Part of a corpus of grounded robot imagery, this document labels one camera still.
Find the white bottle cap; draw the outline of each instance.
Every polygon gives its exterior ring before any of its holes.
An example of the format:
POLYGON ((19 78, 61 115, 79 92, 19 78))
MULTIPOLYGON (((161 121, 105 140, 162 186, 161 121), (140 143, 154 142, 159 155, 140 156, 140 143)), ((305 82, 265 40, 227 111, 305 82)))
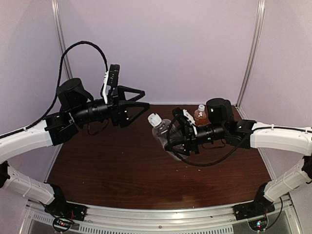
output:
POLYGON ((199 105, 198 106, 199 111, 205 111, 205 106, 204 105, 199 105))
POLYGON ((150 114, 147 119, 153 127, 160 125, 162 122, 161 117, 158 114, 154 113, 150 114))

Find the brown wooden surface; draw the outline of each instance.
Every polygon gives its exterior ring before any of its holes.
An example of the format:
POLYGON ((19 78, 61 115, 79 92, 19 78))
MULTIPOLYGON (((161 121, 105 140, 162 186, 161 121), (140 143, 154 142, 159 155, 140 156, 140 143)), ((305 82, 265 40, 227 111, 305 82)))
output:
MULTIPOLYGON (((110 123, 97 136, 82 130, 63 145, 48 182, 59 185, 69 201, 116 208, 178 209, 252 200, 257 188, 270 180, 258 151, 238 149, 208 168, 175 161, 157 144, 147 121, 153 112, 172 119, 173 108, 152 105, 129 127, 110 123)), ((196 107, 183 108, 193 113, 196 107)), ((101 126, 94 123, 91 128, 101 126)), ((200 147, 201 154, 189 160, 212 162, 231 148, 200 147)))

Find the plastic bottle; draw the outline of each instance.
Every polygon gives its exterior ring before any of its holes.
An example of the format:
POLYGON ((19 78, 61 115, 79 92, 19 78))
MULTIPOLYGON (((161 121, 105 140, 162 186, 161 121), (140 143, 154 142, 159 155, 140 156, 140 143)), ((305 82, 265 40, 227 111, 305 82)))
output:
POLYGON ((194 112, 194 120, 197 126, 208 124, 204 105, 198 106, 198 109, 194 112))
MULTIPOLYGON (((162 148, 167 144, 167 131, 169 124, 171 121, 169 119, 161 119, 158 114, 150 114, 148 116, 149 123, 153 126, 152 134, 154 138, 160 143, 162 148)), ((177 128, 172 125, 170 130, 170 140, 174 141, 177 138, 182 137, 182 133, 177 130, 177 128)), ((184 149, 182 145, 178 145, 175 149, 184 149)), ((177 156, 175 156, 172 152, 167 151, 175 160, 181 161, 177 156)))

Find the brown bottle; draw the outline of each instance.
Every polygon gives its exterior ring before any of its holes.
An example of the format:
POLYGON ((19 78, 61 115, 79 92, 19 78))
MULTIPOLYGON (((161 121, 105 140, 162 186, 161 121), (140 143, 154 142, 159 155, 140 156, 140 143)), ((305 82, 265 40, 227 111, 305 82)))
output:
POLYGON ((198 106, 198 109, 194 112, 194 120, 197 126, 208 124, 204 105, 198 106))

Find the black cable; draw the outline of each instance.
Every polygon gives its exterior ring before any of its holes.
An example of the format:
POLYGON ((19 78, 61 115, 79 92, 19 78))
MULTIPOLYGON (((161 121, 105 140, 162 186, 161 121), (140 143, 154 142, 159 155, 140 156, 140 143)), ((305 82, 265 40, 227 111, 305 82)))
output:
MULTIPOLYGON (((171 131, 171 128, 173 126, 173 124, 175 123, 175 121, 177 120, 177 118, 179 117, 180 115, 176 115, 173 120, 171 121, 171 123, 169 124, 168 126, 168 131, 167 131, 167 141, 168 141, 168 145, 171 146, 171 141, 170 141, 170 131, 171 131)), ((173 148, 171 147, 171 151, 174 153, 175 156, 177 156, 181 161, 191 165, 191 166, 196 166, 196 167, 210 167, 210 166, 214 166, 218 163, 221 163, 222 161, 226 160, 229 156, 232 155, 232 153, 234 153, 241 145, 242 143, 245 142, 245 140, 247 140, 249 138, 249 136, 252 134, 249 133, 249 134, 246 134, 244 136, 244 138, 238 143, 238 145, 236 145, 233 149, 231 149, 225 156, 223 156, 222 158, 218 159, 217 161, 214 161, 214 162, 211 162, 211 163, 206 163, 206 164, 200 164, 200 163, 194 163, 194 162, 189 162, 187 160, 185 160, 181 155, 179 155, 179 153, 173 148)))
POLYGON ((281 210, 279 211, 278 216, 276 217, 276 219, 274 220, 274 222, 273 222, 269 227, 267 227, 265 230, 271 228, 271 227, 277 222, 278 218, 279 218, 279 217, 281 216, 281 214, 282 214, 282 211, 283 211, 283 199, 282 199, 281 197, 280 197, 279 199, 281 200, 281 210))
POLYGON ((99 134, 100 132, 103 132, 107 128, 108 124, 109 124, 109 119, 107 119, 107 123, 104 125, 104 127, 100 131, 95 131, 95 132, 91 133, 91 131, 90 131, 90 124, 88 123, 87 132, 88 132, 89 135, 95 136, 95 135, 99 134))
MULTIPOLYGON (((66 54, 71 50, 73 49, 74 47, 78 46, 78 45, 82 45, 82 44, 87 44, 87 45, 90 45, 92 47, 94 47, 102 56, 103 60, 104 60, 104 64, 105 64, 105 68, 106 68, 106 71, 108 71, 108 65, 107 65, 107 60, 106 60, 106 57, 103 53, 103 51, 95 44, 93 44, 92 42, 89 42, 89 41, 79 41, 79 42, 76 42, 75 44, 72 44, 70 47, 68 47, 64 53, 62 54, 61 58, 60 58, 60 63, 59 63, 59 70, 58 70, 58 82, 57 82, 57 88, 59 87, 59 84, 60 84, 60 79, 61 79, 61 75, 62 75, 62 68, 63 68, 63 61, 64 61, 64 58, 66 56, 66 54)), ((25 128, 21 128, 21 129, 17 129, 13 132, 10 132, 10 133, 6 133, 4 135, 1 135, 0 136, 0 139, 2 138, 5 138, 5 137, 8 137, 8 136, 11 136, 13 134, 16 134, 16 133, 20 133, 20 132, 23 132, 27 129, 30 129, 32 127, 34 127, 35 125, 37 125, 40 121, 42 121, 47 115, 48 113, 52 110, 53 106, 55 105, 56 101, 57 101, 57 93, 55 92, 55 96, 54 96, 54 99, 52 101, 52 104, 51 106, 47 109, 47 111, 38 119, 36 120, 35 122, 33 122, 32 124, 28 125, 27 127, 25 128)))
POLYGON ((225 142, 223 141, 223 139, 221 139, 221 143, 222 143, 222 146, 214 146, 214 147, 204 147, 204 144, 201 144, 201 147, 204 149, 204 150, 215 150, 215 149, 222 149, 226 146, 225 142))

